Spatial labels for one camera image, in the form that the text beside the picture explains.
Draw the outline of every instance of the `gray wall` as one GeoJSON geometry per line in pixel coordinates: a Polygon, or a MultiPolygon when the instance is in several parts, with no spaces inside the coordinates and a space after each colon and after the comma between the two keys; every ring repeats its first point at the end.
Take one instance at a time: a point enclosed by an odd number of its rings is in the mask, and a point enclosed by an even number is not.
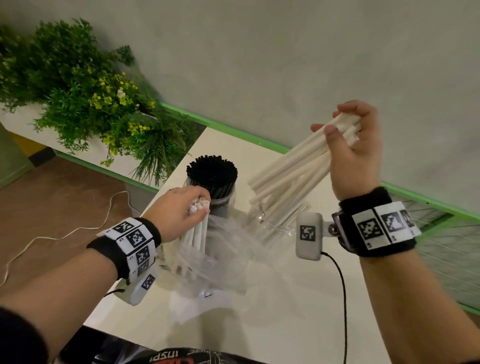
{"type": "Polygon", "coordinates": [[[293,146],[339,102],[381,112],[382,178],[480,213],[476,0],[2,0],[23,31],[83,17],[166,102],[293,146]]]}

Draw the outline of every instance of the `fingernail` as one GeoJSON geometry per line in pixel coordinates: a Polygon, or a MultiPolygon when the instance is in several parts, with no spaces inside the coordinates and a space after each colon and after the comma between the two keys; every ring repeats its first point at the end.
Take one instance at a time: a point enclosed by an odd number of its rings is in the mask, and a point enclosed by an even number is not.
{"type": "Polygon", "coordinates": [[[325,125],[324,133],[325,135],[331,135],[337,131],[337,128],[333,125],[325,125]]]}

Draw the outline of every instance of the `wire mesh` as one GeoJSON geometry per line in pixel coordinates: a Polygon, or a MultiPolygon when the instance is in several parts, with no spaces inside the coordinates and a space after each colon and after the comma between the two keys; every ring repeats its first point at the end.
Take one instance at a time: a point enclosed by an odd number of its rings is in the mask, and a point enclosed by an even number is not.
{"type": "MultiPolygon", "coordinates": [[[[391,196],[403,201],[420,229],[446,215],[428,205],[391,196]]],[[[480,310],[480,224],[454,218],[447,228],[421,239],[417,247],[445,290],[456,301],[480,310]]]]}

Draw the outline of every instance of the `forearm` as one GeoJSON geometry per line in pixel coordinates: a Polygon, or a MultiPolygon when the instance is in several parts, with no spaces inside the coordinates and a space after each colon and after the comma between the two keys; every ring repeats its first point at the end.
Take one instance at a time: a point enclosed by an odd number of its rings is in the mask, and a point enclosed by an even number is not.
{"type": "Polygon", "coordinates": [[[117,279],[115,265],[93,249],[0,299],[40,332],[53,358],[117,279]]]}
{"type": "Polygon", "coordinates": [[[360,258],[393,363],[465,363],[480,358],[480,330],[447,295],[415,249],[360,258]]]}

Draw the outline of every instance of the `wristband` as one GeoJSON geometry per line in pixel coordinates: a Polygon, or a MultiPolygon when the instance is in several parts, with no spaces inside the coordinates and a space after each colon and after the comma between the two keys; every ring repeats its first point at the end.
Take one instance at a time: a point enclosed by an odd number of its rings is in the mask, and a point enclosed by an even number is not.
{"type": "Polygon", "coordinates": [[[117,268],[117,278],[134,281],[155,261],[161,244],[160,232],[144,218],[126,218],[97,234],[87,245],[110,259],[117,268]]]}
{"type": "Polygon", "coordinates": [[[383,187],[340,202],[338,215],[348,243],[341,245],[363,257],[387,256],[413,249],[421,234],[401,202],[392,202],[383,187]]]}

